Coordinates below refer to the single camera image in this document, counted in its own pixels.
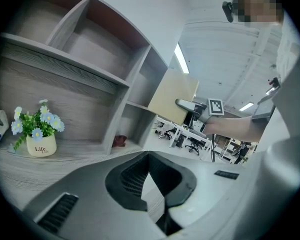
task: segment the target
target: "white ceiling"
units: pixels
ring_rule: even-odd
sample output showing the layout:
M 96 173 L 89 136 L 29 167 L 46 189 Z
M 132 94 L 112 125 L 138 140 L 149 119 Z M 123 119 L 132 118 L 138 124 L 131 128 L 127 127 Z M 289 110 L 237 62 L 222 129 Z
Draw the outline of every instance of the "white ceiling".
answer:
M 281 27 L 229 23 L 223 1 L 231 0 L 187 0 L 190 13 L 179 45 L 190 76 L 199 80 L 197 101 L 222 99 L 228 112 L 252 115 L 270 88 L 268 80 L 277 76 L 270 66 L 276 64 Z M 255 105 L 239 112 L 248 102 Z

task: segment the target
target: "white desk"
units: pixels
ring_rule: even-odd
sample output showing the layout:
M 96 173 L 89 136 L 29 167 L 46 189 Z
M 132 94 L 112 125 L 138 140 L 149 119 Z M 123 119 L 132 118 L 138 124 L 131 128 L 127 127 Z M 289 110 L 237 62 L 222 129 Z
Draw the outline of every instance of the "white desk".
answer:
M 170 126 L 176 128 L 175 134 L 174 134 L 174 136 L 173 136 L 173 137 L 171 138 L 171 140 L 170 140 L 169 148 L 172 147 L 172 144 L 174 143 L 176 137 L 179 136 L 180 134 L 187 136 L 187 138 L 188 138 L 188 137 L 192 137 L 192 138 L 194 138 L 194 139 L 196 139 L 196 140 L 198 140 L 198 141 L 203 141 L 203 142 L 205 142 L 205 143 L 206 143 L 206 146 L 207 146 L 206 150 L 208 150 L 209 147 L 212 145 L 211 140 L 208 140 L 208 139 L 206 139 L 206 138 L 204 138 L 204 137 L 201 137 L 201 136 L 199 136 L 199 135 L 197 135 L 197 134 L 195 134 L 195 133 L 193 133 L 193 132 L 190 132 L 189 130 L 186 130 L 185 128 L 183 128 L 182 126 L 180 126 L 180 125 L 178 125 L 178 124 L 176 124 L 176 123 L 173 123 L 173 122 L 164 120 L 164 119 L 162 119 L 162 118 L 159 117 L 159 116 L 157 116 L 156 119 L 157 119 L 158 121 L 160 121 L 161 123 L 164 123 L 164 124 L 167 124 L 167 125 L 170 125 Z

